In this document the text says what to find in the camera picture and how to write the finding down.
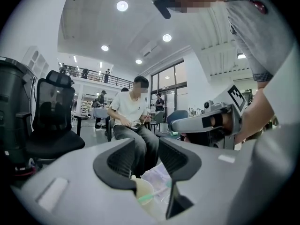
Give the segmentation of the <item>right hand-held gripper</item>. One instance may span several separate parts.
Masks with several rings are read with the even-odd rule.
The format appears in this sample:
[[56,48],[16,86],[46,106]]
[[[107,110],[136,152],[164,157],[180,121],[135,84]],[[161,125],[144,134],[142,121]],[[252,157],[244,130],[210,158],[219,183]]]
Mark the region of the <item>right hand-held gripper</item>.
[[[184,133],[191,143],[219,149],[233,150],[235,147],[235,135],[241,129],[241,117],[247,107],[247,100],[243,94],[231,83],[213,100],[204,103],[202,114],[174,120],[170,124],[173,132]],[[210,116],[218,113],[232,114],[232,131],[223,127],[212,127]]]

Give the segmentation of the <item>person's right hand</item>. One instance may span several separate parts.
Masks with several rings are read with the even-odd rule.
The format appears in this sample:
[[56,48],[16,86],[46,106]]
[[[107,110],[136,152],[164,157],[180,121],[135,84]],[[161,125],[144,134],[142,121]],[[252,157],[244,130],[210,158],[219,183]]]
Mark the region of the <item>person's right hand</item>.
[[223,127],[227,131],[232,131],[233,129],[233,120],[231,113],[218,113],[210,116],[211,126]]

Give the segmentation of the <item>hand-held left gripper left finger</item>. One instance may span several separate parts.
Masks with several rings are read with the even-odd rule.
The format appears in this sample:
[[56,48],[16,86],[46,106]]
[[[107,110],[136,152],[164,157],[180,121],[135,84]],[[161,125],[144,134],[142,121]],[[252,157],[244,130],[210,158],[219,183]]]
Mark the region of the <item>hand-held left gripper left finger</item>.
[[106,185],[118,190],[136,193],[136,182],[131,180],[131,168],[135,160],[133,138],[116,141],[117,145],[99,154],[93,162],[96,176]]

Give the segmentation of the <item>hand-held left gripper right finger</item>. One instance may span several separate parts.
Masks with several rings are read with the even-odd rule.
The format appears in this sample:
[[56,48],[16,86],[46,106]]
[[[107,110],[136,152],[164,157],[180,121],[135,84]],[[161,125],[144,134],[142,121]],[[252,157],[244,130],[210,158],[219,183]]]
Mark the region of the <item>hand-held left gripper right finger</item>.
[[166,211],[166,219],[170,219],[194,205],[180,194],[176,183],[190,180],[200,169],[202,161],[194,152],[178,146],[174,139],[160,138],[158,154],[171,177],[171,193]]

